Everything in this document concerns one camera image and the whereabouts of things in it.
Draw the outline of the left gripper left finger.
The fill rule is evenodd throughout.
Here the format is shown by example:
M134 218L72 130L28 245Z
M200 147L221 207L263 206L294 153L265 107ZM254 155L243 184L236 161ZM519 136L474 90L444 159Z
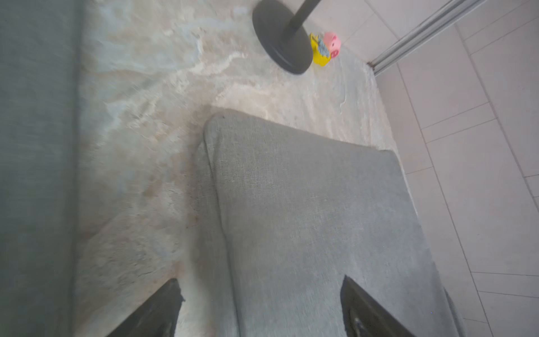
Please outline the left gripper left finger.
M184 298L176 278L168 280L109 337L173 337Z

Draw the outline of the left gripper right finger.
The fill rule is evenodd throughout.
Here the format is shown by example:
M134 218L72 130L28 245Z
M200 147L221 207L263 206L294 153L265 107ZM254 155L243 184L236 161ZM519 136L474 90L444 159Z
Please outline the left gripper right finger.
M414 336L347 275L342 282L340 297L343 322L348 337Z

